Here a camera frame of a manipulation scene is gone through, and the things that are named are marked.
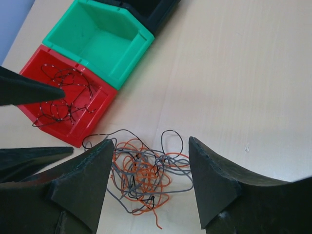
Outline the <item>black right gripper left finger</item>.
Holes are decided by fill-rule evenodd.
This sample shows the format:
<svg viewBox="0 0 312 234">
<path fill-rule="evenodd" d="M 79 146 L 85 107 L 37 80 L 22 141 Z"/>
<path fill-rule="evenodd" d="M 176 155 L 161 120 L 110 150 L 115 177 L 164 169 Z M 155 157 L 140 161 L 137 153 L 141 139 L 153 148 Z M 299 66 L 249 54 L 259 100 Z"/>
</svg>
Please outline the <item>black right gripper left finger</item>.
<svg viewBox="0 0 312 234">
<path fill-rule="evenodd" d="M 112 157 L 108 139 L 20 182 L 0 182 L 1 233 L 96 233 Z"/>
</svg>

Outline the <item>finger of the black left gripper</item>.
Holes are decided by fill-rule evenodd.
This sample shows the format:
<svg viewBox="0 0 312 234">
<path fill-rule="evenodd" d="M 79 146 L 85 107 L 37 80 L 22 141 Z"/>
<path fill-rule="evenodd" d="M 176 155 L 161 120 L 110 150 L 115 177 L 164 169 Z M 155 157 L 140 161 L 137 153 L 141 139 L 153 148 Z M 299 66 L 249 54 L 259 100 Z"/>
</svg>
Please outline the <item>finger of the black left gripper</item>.
<svg viewBox="0 0 312 234">
<path fill-rule="evenodd" d="M 0 150 L 0 181 L 20 182 L 42 168 L 70 156 L 73 147 L 33 147 Z"/>
<path fill-rule="evenodd" d="M 57 87 L 44 84 L 4 67 L 0 68 L 0 105 L 24 105 L 58 100 L 65 92 Z"/>
</svg>

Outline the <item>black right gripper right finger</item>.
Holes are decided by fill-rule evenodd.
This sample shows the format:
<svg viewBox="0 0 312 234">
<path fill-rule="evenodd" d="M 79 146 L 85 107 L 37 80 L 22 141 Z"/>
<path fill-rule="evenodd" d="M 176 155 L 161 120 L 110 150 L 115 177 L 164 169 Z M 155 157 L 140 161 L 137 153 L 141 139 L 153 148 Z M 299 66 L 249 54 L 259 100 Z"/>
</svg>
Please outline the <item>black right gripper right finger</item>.
<svg viewBox="0 0 312 234">
<path fill-rule="evenodd" d="M 201 228 L 208 234 L 309 234 L 312 179 L 287 182 L 252 172 L 189 138 Z"/>
</svg>

